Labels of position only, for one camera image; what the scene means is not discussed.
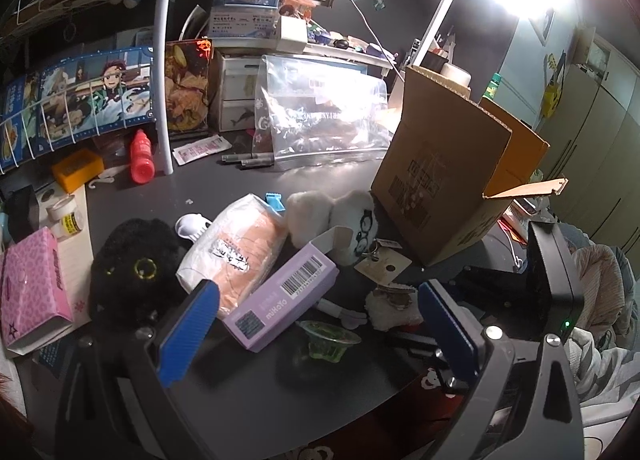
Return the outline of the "white fluffy keychain plush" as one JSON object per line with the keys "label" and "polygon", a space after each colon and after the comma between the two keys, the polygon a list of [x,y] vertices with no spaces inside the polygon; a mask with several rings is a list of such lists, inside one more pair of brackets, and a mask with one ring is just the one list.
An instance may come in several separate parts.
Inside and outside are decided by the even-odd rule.
{"label": "white fluffy keychain plush", "polygon": [[423,322],[418,307],[418,290],[410,285],[378,285],[364,301],[372,327],[386,332]]}

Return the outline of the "black plush yellow eyes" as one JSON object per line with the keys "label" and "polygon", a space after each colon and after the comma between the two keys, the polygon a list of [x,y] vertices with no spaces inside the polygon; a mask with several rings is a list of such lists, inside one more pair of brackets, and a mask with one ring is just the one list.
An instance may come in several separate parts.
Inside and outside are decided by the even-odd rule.
{"label": "black plush yellow eyes", "polygon": [[186,298],[176,272],[181,246],[163,220],[118,225],[90,270],[89,316],[113,330],[155,325]]}

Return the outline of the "purple barcode box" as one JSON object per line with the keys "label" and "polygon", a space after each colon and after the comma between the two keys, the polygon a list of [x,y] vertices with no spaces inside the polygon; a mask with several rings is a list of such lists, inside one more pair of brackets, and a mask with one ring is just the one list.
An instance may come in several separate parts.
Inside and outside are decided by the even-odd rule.
{"label": "purple barcode box", "polygon": [[365,313],[324,298],[340,273],[328,254],[346,250],[353,235],[349,227],[337,226],[307,243],[224,317],[230,334],[246,350],[258,353],[312,307],[341,321],[348,330],[365,324]]}

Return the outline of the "pink refill pouch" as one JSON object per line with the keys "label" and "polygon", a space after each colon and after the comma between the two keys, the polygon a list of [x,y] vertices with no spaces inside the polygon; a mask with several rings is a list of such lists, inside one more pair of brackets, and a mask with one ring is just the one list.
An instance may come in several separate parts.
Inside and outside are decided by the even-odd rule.
{"label": "pink refill pouch", "polygon": [[188,292],[203,280],[213,281],[222,319],[266,280],[287,235],[280,214],[256,195],[244,195],[195,240],[177,269],[177,279]]}

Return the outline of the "white ghost shaped case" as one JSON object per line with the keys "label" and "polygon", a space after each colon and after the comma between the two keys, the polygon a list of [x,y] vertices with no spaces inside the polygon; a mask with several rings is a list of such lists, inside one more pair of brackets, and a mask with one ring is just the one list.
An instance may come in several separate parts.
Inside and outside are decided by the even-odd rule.
{"label": "white ghost shaped case", "polygon": [[202,214],[189,213],[181,216],[175,223],[175,232],[179,238],[191,242],[198,241],[212,222]]}

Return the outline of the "green jelly cup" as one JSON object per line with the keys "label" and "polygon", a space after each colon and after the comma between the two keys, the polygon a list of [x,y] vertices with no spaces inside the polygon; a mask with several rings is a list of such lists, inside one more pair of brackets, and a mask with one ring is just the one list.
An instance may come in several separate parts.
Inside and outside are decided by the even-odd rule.
{"label": "green jelly cup", "polygon": [[308,337],[308,355],[312,359],[338,364],[349,348],[361,343],[355,332],[321,321],[301,320],[296,325]]}

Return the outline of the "white plush with glasses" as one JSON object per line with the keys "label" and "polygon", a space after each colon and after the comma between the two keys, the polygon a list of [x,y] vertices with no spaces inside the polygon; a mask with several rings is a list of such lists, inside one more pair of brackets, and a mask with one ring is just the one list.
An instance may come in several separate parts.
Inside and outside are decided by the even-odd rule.
{"label": "white plush with glasses", "polygon": [[349,243],[330,252],[340,266],[352,266],[370,249],[378,234],[374,200],[369,191],[352,190],[337,199],[321,191],[291,194],[285,202],[288,235],[296,249],[335,227],[352,231]]}

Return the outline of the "small blue clip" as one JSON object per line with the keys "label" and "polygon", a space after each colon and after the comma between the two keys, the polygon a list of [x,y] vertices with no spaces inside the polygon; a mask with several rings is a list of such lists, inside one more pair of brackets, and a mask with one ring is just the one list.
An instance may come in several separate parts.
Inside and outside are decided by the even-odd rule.
{"label": "small blue clip", "polygon": [[267,192],[265,194],[265,202],[277,213],[283,213],[285,211],[280,193]]}

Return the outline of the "paper tag with hole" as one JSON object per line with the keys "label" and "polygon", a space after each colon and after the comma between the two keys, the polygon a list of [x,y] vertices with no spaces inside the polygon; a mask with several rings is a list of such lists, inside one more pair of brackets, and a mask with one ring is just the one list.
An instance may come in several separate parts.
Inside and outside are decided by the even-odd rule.
{"label": "paper tag with hole", "polygon": [[396,241],[376,239],[355,269],[374,283],[387,287],[412,263],[401,251],[402,246]]}

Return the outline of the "pink patterned tissue box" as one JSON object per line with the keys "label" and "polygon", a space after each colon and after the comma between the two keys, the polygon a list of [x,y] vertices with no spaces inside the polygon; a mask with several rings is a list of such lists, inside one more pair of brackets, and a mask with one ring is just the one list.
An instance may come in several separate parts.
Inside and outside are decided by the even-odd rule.
{"label": "pink patterned tissue box", "polygon": [[44,227],[6,250],[1,264],[1,335],[24,356],[69,329],[73,315],[60,267],[58,241]]}

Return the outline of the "brown cardboard box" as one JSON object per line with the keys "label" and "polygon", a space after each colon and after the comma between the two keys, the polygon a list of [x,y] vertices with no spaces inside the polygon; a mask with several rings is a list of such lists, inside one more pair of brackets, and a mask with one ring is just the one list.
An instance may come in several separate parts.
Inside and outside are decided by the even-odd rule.
{"label": "brown cardboard box", "polygon": [[420,66],[405,75],[400,122],[371,192],[425,266],[480,241],[513,200],[560,194],[533,181],[549,149],[489,99]]}

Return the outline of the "small white yellow bottle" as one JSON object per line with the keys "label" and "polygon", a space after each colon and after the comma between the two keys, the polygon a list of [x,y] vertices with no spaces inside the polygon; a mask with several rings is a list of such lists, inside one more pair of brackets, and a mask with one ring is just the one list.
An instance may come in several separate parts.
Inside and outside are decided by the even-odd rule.
{"label": "small white yellow bottle", "polygon": [[85,228],[85,220],[79,210],[76,198],[71,194],[47,207],[48,217],[51,220],[50,230],[58,239],[64,241],[79,235]]}

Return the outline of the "red plastic bottle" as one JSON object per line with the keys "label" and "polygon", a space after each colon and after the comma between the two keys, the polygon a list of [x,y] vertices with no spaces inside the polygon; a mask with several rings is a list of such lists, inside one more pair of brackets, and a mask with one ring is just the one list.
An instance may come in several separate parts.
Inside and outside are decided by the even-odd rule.
{"label": "red plastic bottle", "polygon": [[138,129],[130,145],[130,174],[138,185],[149,183],[155,176],[151,140]]}

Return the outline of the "orange small box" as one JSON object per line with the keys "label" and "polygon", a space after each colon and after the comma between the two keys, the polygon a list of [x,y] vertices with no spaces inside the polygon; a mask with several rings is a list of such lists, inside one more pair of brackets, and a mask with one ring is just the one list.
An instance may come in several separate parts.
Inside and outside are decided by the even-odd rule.
{"label": "orange small box", "polygon": [[102,157],[89,149],[80,149],[51,167],[54,180],[66,193],[73,193],[105,171]]}

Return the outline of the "black marker pen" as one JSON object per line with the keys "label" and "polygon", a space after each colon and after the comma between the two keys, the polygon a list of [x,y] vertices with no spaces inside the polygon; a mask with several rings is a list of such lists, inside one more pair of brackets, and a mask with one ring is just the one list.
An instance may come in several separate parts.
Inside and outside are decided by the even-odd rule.
{"label": "black marker pen", "polygon": [[235,153],[224,154],[220,158],[224,165],[239,165],[241,168],[262,168],[274,164],[273,154],[268,153]]}

